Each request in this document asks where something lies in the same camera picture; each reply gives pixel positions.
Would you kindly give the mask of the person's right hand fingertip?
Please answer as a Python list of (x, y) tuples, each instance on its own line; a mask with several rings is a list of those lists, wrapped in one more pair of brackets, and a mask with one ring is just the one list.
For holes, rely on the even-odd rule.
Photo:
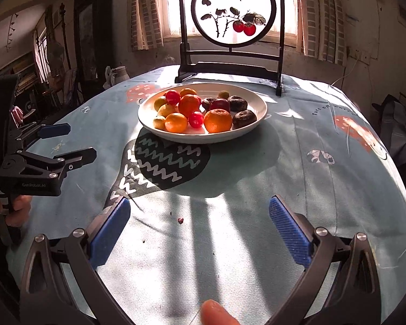
[(203, 325), (239, 325), (236, 318), (231, 316), (226, 309), (209, 299), (201, 306), (200, 319)]

